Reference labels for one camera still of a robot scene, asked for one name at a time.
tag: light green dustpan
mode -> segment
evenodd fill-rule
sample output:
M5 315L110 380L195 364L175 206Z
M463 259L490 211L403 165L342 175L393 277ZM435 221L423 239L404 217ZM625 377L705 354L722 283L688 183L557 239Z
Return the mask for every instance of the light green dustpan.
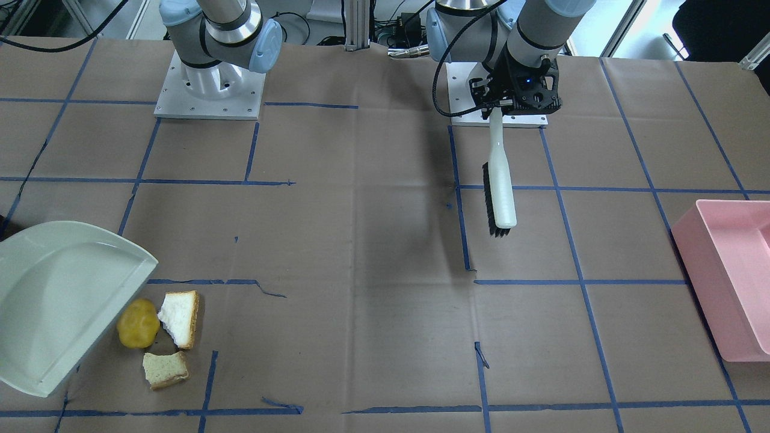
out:
M157 264L134 243L75 221L0 242L0 380L49 396Z

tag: pink bin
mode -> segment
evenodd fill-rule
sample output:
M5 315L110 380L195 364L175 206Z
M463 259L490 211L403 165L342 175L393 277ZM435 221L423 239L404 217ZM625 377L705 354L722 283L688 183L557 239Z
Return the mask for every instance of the pink bin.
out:
M698 200L672 228L726 361L770 361L770 202Z

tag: piece of bread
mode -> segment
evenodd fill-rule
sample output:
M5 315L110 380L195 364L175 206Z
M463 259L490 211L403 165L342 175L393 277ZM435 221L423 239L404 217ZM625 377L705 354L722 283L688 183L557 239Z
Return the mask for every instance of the piece of bread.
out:
M163 329L171 334L180 349L190 349L195 344L195 326L198 320L198 292L169 292L163 299L158 318Z
M145 353L142 366L145 369L145 379L153 391L179 383L190 377L187 358L182 351L173 355Z

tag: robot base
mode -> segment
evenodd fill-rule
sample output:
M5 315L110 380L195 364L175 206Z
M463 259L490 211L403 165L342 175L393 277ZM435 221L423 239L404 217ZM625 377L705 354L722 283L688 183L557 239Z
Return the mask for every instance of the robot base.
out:
M172 119L257 120L262 105L265 74L249 72L238 66L233 68L242 73L237 89L233 89L235 92L229 93L227 97L203 99L186 88L188 85L182 62L174 52L155 107L155 116Z
M449 107L452 112L476 106L470 96L468 80L472 78L484 78L487 72L479 63L452 62L447 63L447 83L449 84ZM504 116L503 126L506 128L539 128L548 124L545 115L527 114L522 116ZM472 112L465 116L452 118L454 126L489 126L489 119L481 118L481 111Z

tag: cleaning brush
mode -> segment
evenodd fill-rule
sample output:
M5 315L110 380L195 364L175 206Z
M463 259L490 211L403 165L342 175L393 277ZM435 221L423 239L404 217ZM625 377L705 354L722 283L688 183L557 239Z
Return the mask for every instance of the cleaning brush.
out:
M487 203L489 234L503 237L511 231L511 227L516 226L516 209L511 172L503 147L503 113L499 107L492 109L489 131L489 161L481 167L484 171L484 201Z

